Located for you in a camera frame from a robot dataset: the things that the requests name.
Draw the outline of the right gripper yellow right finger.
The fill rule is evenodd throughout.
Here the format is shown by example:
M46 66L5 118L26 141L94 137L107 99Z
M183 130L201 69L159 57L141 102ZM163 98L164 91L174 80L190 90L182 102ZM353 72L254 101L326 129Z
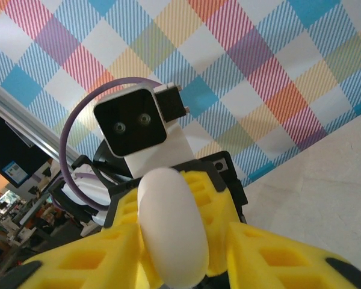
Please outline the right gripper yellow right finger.
M227 230L231 288L361 288L361 270L324 249L244 223Z

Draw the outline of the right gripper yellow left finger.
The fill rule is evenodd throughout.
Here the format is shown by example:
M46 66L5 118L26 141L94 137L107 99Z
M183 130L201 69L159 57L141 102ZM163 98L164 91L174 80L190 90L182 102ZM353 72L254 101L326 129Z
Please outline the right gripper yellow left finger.
M1 277L0 288L159 288L142 251L138 225L119 225L33 256Z

